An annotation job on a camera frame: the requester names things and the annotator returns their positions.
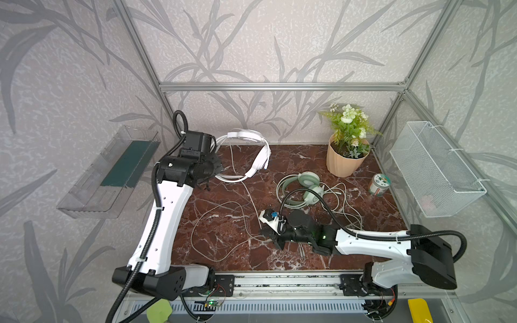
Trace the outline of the white over-ear headphones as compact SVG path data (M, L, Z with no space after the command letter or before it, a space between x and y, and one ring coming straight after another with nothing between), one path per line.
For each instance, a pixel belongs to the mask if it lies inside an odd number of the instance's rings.
M231 164L224 166L215 178L225 183L239 183L252 178L257 172L266 170L271 157L269 141L258 131L250 129L232 129L218 137L211 144L215 153L221 147L230 151Z

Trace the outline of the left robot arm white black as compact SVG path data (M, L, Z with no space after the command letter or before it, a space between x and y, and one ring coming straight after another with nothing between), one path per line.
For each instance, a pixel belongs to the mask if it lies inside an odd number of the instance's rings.
M172 247L180 218L195 187L222 171L215 138L191 131L181 110L173 114L179 142L152 170L153 209L142 237L126 266L114 270L112 281L122 287L107 317L112 322L129 291L151 296L147 307L159 300L173 301L192 287L213 285L212 271L203 265L173 266Z

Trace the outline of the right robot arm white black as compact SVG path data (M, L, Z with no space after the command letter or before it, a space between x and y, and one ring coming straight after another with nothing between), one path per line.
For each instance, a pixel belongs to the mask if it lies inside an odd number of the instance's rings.
M455 263L465 254L467 238L459 231L431 231L413 224L403 231L363 231L343 227L339 222L322 225L300 209L288 216L281 211L261 211L265 224L261 234L282 250L286 242L311 246L312 251L329 257L368 255L382 262L369 262L362 274L362 284L390 289L398 284L425 283L434 288L457 288Z

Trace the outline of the mint green over-ear headphones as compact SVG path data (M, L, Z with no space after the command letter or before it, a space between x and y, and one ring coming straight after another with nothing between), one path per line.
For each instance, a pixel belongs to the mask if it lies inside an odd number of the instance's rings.
M302 188L307 188L314 193L305 191L301 201L288 199L285 202L285 207L289 209L302 209L304 207L315 205L319 202L319 198L317 196L323 197L324 195L324 186L320 181L320 177L314 172L290 174L282 178L276 186L275 191L279 202L282 202L281 198L288 194L288 186L295 182L297 182Z

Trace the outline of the small green white tin can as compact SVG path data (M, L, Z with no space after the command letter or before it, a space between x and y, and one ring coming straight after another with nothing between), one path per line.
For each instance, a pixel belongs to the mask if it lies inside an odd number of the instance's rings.
M391 186L391 180L384 174L375 174L369 185L369 193L372 196L382 196Z

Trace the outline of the potted plant beige pot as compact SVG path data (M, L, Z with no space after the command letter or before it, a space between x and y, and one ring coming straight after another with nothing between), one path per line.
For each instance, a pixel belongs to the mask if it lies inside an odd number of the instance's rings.
M333 130L327 149L328 171L338 178L351 176L370 154L369 138L382 133L355 104L332 104L319 114L328 119Z

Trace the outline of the yellow object at front edge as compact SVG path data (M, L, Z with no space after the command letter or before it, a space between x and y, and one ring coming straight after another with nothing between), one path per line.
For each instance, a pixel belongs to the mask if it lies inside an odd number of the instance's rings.
M427 301L419 298L408 300L407 302L413 323L434 322Z

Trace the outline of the light green object front left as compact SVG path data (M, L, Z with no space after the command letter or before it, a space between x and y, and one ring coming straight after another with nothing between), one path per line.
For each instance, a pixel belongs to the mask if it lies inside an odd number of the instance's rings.
M146 316L149 323L165 323L168 322L172 312L172 306L168 300L159 300L146 310Z

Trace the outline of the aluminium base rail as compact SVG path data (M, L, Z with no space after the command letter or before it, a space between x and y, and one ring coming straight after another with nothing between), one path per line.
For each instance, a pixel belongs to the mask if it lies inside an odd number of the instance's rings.
M455 292L423 283L369 292L359 282L359 271L225 272L215 276L215 292L184 292L186 305L171 301L174 314L189 308L212 314L371 314L408 300L440 300L455 311Z

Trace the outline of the clear plastic wall shelf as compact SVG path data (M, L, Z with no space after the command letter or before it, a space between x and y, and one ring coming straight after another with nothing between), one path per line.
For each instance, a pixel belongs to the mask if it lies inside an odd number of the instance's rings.
M116 219L161 144L159 133L122 126L57 209L73 219Z

